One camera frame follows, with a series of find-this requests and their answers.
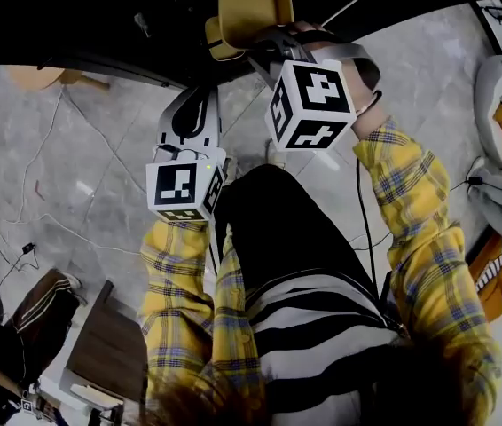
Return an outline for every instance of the orange cloth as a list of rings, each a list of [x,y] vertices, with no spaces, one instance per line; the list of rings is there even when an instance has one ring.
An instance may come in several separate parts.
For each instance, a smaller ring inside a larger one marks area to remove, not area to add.
[[[502,252],[502,236],[493,233],[478,257],[470,264],[470,274],[474,282],[482,275],[485,267],[497,259]],[[489,322],[502,315],[502,266],[498,275],[490,280],[478,293],[485,316]]]

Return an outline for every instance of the black and white striped shirt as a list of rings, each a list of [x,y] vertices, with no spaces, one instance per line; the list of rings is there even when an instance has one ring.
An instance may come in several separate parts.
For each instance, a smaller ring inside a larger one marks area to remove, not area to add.
[[[365,369],[398,337],[363,286],[337,272],[291,274],[247,297],[274,425],[358,424]]]

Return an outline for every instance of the person's left arm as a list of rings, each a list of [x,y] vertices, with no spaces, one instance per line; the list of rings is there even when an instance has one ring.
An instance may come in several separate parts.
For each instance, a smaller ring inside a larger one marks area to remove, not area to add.
[[[148,389],[192,386],[212,352],[213,301],[203,290],[208,226],[157,221],[141,255],[149,273],[139,324],[148,352]]]

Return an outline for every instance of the black pants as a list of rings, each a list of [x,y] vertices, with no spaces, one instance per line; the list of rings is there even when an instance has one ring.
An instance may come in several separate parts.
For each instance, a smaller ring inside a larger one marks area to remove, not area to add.
[[[257,167],[225,187],[215,217],[220,254],[231,224],[246,289],[289,273],[326,269],[348,274],[373,292],[338,228],[298,181],[276,166]]]

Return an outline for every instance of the yellow plaid shirt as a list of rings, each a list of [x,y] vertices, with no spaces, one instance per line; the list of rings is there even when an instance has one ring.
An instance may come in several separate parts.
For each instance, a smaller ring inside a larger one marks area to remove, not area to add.
[[[464,235],[448,220],[448,175],[393,121],[354,151],[394,236],[388,260],[401,318],[411,335],[441,343],[444,356],[459,363],[462,408],[470,424],[484,424],[495,405],[501,355],[464,261]],[[221,371],[252,421],[264,414],[264,382],[239,260],[228,233],[212,300],[202,287],[208,242],[205,224],[186,222],[157,221],[145,236],[149,287],[139,320],[148,349],[147,397],[161,381],[211,397]]]

